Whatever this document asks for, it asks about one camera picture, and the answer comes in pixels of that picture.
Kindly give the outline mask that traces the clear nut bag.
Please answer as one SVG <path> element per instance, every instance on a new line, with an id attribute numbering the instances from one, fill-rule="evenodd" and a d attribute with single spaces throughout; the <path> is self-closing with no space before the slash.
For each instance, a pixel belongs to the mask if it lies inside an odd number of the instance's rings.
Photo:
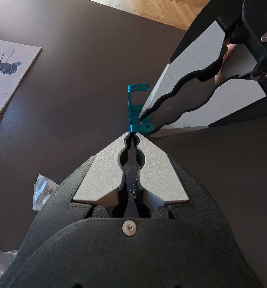
<path id="1" fill-rule="evenodd" d="M 140 196 L 141 193 L 137 182 L 137 172 L 139 170 L 139 167 L 124 165 L 123 168 L 126 175 L 126 185 L 129 201 L 131 201 L 131 203 L 136 203 L 136 199 Z"/>

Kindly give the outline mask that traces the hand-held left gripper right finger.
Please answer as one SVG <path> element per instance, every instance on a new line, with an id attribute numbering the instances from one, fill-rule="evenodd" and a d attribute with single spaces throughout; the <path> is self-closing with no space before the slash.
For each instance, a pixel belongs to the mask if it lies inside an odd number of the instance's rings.
<path id="1" fill-rule="evenodd" d="M 137 150 L 142 153 L 139 182 L 142 202 L 148 207 L 164 207 L 189 200 L 168 155 L 140 133 L 136 133 Z"/>

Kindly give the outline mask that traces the blue metal bracket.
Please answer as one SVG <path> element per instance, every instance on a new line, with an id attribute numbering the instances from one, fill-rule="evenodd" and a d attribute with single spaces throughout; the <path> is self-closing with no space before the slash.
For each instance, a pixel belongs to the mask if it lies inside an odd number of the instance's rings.
<path id="1" fill-rule="evenodd" d="M 154 125 L 150 122 L 150 116 L 139 119 L 139 114 L 143 108 L 143 104 L 132 105 L 131 92 L 147 91 L 150 89 L 150 85 L 146 84 L 132 84 L 128 86 L 128 111 L 129 111 L 129 122 L 131 132 L 149 133 L 154 130 Z"/>

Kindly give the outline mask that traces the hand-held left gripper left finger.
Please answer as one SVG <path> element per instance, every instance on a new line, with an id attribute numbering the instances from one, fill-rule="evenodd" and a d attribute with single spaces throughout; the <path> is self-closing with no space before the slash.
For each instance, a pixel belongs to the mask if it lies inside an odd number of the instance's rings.
<path id="1" fill-rule="evenodd" d="M 123 166 L 130 147 L 131 133 L 126 132 L 97 153 L 73 201 L 120 201 L 118 191 L 125 184 Z"/>

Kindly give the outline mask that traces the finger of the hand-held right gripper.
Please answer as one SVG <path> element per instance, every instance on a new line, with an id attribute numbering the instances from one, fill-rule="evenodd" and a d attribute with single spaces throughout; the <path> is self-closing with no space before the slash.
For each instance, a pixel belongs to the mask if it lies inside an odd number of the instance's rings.
<path id="1" fill-rule="evenodd" d="M 206 129 L 210 124 L 262 99 L 266 94 L 258 81 L 231 79 L 220 85 L 200 108 L 183 113 L 172 124 L 163 126 L 151 137 L 161 137 Z"/>
<path id="2" fill-rule="evenodd" d="M 168 98 L 175 96 L 191 78 L 206 71 L 220 57 L 225 32 L 214 21 L 173 62 L 167 64 L 146 100 L 139 119 L 144 119 Z"/>

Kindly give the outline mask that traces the white instruction booklet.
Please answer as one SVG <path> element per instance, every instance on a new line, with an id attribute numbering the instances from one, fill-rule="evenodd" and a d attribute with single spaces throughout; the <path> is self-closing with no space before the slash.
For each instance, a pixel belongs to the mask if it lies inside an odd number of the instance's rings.
<path id="1" fill-rule="evenodd" d="M 40 50 L 0 40 L 0 113 Z"/>

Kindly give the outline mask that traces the person's right hand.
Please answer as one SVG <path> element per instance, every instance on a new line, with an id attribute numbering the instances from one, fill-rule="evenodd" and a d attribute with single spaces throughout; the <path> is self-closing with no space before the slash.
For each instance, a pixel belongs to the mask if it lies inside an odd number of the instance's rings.
<path id="1" fill-rule="evenodd" d="M 233 51 L 233 49 L 235 48 L 236 44 L 228 44 L 226 45 L 228 50 L 227 52 L 224 54 L 223 59 L 222 59 L 222 66 L 226 60 L 226 58 L 229 56 L 229 54 Z M 214 81 L 216 85 L 219 85 L 221 82 L 225 81 L 225 78 L 222 75 L 222 68 L 220 68 L 219 72 L 215 75 L 214 77 Z"/>

